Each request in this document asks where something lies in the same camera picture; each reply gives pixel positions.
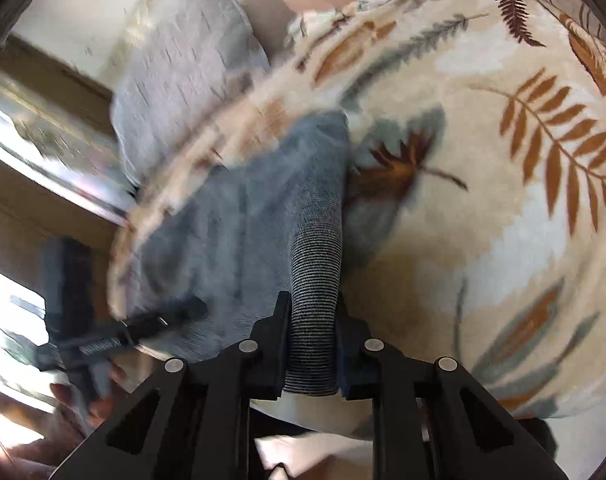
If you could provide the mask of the person left hand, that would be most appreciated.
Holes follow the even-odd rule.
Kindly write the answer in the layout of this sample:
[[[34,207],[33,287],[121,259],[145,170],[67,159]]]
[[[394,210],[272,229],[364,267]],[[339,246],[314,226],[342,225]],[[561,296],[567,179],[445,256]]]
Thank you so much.
[[[90,402],[85,416],[73,411],[72,388],[69,385],[51,384],[50,391],[57,400],[57,407],[46,424],[44,436],[10,448],[7,451],[9,467],[0,474],[0,479],[48,479],[85,439],[82,423],[85,422],[94,431],[128,396],[123,388],[126,379],[125,371],[113,364],[110,393],[105,398]]]

